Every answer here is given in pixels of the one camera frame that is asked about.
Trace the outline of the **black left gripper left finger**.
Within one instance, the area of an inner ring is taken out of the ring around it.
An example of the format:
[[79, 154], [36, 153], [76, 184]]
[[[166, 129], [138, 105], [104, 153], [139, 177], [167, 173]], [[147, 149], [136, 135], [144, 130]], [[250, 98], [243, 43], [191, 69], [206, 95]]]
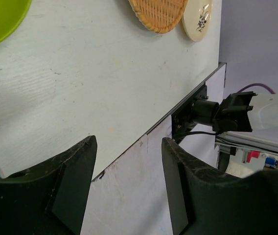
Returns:
[[0, 235], [78, 235], [97, 154], [95, 136], [0, 178]]

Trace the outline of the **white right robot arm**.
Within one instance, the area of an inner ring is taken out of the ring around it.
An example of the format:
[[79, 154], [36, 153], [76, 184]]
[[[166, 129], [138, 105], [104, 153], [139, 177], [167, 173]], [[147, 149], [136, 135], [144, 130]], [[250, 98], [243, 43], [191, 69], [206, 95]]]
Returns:
[[191, 110], [193, 122], [217, 134], [278, 127], [278, 94], [233, 93], [221, 103], [197, 100]]

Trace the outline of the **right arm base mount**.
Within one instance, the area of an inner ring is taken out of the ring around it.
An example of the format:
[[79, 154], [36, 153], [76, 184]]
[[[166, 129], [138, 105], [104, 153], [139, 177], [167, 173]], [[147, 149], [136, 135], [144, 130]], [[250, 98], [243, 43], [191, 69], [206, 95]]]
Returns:
[[212, 136], [222, 134], [214, 125], [220, 104], [209, 101], [207, 85], [201, 85], [172, 113], [172, 139], [179, 144], [198, 124], [211, 127]]

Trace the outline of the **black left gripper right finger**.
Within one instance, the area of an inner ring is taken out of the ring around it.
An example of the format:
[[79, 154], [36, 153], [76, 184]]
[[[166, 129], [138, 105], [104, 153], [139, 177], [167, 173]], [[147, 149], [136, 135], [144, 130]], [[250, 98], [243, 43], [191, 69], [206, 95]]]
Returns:
[[278, 235], [278, 171], [246, 178], [222, 172], [162, 140], [172, 231], [175, 235]]

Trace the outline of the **woven bamboo tray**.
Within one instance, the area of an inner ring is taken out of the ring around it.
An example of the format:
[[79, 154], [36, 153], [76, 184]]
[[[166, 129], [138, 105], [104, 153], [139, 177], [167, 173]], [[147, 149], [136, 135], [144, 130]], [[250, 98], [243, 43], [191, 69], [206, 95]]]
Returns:
[[187, 0], [129, 0], [139, 21], [158, 34], [170, 32], [180, 22]]

